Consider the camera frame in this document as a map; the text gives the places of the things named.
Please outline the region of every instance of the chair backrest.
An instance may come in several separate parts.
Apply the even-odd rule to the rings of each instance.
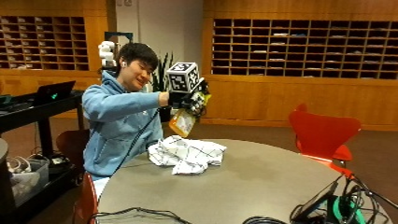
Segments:
[[[78,201],[74,204],[74,218],[73,220],[79,220],[79,222],[86,223],[90,216],[98,212],[97,194],[94,189],[94,184],[87,172],[83,175],[83,182],[81,185],[81,195]]]
[[[89,129],[65,131],[55,138],[55,146],[75,165],[78,173],[85,171],[83,150],[87,139]]]
[[[292,111],[288,121],[300,144],[300,153],[328,161],[334,151],[360,130],[358,119],[315,115],[304,111]]]

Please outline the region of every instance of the laptop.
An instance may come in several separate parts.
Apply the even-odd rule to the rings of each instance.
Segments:
[[[1,108],[1,111],[14,112],[22,109],[28,109],[32,106],[45,105],[54,101],[65,99],[71,93],[74,83],[75,81],[73,80],[40,86],[36,94],[33,94],[32,99],[29,99],[26,102],[20,102]]]

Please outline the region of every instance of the crumpled white towel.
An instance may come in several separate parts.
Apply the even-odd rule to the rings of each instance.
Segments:
[[[221,165],[226,147],[173,135],[147,149],[149,160],[158,166],[173,166],[173,175],[201,174],[207,164]]]

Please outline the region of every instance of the table surface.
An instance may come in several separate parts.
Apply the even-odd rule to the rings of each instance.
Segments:
[[[207,139],[227,147],[221,166],[199,175],[171,175],[142,154],[111,176],[98,211],[130,207],[169,210],[191,223],[242,223],[251,216],[290,222],[290,213],[339,174],[316,161],[278,147],[229,139]],[[177,223],[137,219],[137,214],[101,218],[101,223]]]

